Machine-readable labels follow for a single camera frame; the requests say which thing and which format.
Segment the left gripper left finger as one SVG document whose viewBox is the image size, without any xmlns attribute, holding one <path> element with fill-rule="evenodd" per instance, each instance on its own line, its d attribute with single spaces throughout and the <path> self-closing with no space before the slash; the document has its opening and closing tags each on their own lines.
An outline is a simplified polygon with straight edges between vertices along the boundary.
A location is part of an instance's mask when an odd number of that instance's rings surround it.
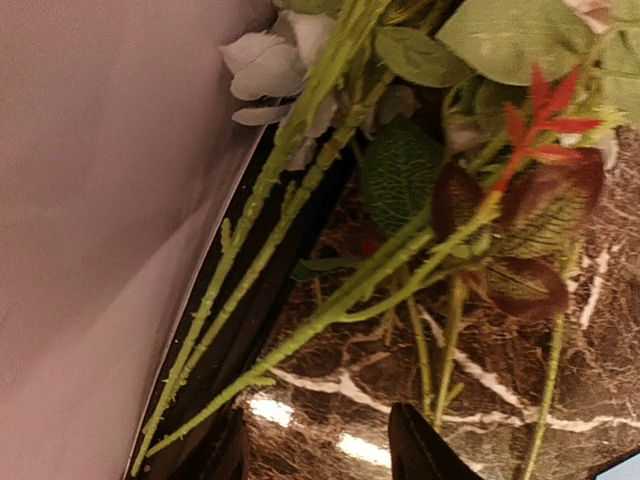
<svg viewBox="0 0 640 480">
<path fill-rule="evenodd" d="M 205 439 L 169 476 L 179 480 L 246 480 L 250 469 L 250 441 L 244 409 L 229 410 L 217 430 Z"/>
</svg>

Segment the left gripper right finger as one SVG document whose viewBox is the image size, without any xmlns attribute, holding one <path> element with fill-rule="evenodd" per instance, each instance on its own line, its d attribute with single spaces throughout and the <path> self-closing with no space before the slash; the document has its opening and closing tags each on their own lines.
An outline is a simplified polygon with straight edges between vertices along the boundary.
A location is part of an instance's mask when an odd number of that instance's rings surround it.
<svg viewBox="0 0 640 480">
<path fill-rule="evenodd" d="M 411 404 L 392 404 L 388 438 L 393 480 L 482 480 Z"/>
</svg>

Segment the light blue wrapping paper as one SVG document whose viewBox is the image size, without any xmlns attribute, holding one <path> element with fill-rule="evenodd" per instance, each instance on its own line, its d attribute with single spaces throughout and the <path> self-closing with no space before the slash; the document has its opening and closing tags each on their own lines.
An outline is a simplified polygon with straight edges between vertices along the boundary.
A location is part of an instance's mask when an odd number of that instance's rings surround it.
<svg viewBox="0 0 640 480">
<path fill-rule="evenodd" d="M 634 454 L 605 468 L 594 477 L 595 480 L 640 480 L 640 454 Z"/>
</svg>

